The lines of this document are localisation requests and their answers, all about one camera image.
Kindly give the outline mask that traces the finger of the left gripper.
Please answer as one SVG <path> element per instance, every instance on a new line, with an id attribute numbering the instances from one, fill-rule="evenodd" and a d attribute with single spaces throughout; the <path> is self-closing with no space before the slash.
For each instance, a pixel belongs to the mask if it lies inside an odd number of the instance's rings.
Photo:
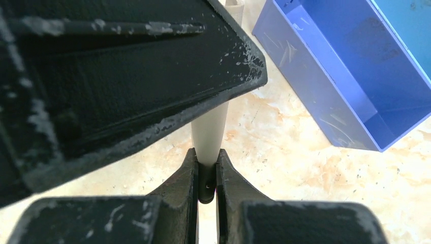
<path id="1" fill-rule="evenodd" d="M 1 207 L 266 83 L 218 1 L 1 1 Z"/>

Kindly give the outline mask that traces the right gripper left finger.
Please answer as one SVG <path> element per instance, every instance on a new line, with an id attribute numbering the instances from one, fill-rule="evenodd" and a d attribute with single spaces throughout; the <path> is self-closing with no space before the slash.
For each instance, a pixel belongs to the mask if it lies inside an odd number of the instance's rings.
<path id="1" fill-rule="evenodd" d="M 41 198 L 16 224 L 8 243 L 197 243 L 198 164 L 182 165 L 140 196 Z"/>

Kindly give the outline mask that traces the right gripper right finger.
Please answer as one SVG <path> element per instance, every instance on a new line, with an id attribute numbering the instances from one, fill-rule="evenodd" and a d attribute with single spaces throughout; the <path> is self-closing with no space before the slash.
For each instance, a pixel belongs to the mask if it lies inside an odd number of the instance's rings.
<path id="1" fill-rule="evenodd" d="M 360 203 L 270 199 L 225 150 L 215 172 L 219 243 L 387 243 L 379 220 Z"/>

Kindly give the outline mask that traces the beige card holder wallet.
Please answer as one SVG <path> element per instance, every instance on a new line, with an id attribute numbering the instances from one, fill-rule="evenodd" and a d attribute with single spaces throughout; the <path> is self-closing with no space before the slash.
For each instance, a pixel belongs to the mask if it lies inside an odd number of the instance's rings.
<path id="1" fill-rule="evenodd" d="M 196 198 L 203 204 L 209 204 L 214 199 L 215 164 L 221 149 L 228 106 L 227 101 L 191 122 Z"/>

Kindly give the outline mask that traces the blue three-compartment box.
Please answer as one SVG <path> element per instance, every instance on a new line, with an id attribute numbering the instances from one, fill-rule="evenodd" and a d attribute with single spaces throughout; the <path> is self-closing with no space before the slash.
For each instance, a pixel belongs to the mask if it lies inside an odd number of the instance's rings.
<path id="1" fill-rule="evenodd" d="M 430 1 L 266 1 L 253 35 L 334 146 L 383 152 L 430 116 Z"/>

